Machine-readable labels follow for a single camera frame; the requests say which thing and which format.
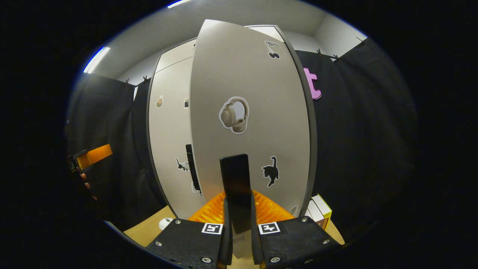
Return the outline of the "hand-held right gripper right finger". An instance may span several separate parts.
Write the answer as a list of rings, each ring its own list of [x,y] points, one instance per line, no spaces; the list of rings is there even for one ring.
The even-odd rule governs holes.
[[[312,269],[342,245],[308,216],[294,217],[251,192],[252,255],[261,269]]]

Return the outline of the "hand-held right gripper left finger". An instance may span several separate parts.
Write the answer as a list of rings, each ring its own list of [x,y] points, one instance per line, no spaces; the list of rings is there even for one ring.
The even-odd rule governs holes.
[[[147,249],[182,269],[226,269],[232,264],[232,222],[225,192],[188,220],[173,219]]]

